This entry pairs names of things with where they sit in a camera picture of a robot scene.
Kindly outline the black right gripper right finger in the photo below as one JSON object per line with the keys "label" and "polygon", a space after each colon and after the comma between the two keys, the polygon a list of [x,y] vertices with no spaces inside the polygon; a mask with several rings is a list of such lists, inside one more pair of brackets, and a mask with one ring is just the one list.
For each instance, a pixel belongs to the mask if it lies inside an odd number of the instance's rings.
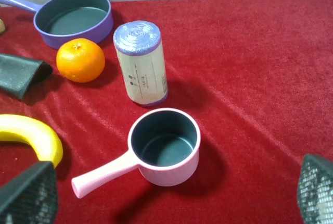
{"label": "black right gripper right finger", "polygon": [[304,223],[332,223],[332,161],[319,155],[304,156],[297,204]]}

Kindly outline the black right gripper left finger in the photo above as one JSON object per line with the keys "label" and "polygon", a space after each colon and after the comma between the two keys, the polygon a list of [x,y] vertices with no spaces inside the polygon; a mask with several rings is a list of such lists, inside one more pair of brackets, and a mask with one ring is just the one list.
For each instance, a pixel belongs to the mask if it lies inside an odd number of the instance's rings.
{"label": "black right gripper left finger", "polygon": [[1,223],[54,223],[57,179],[51,161],[38,161],[1,187]]}

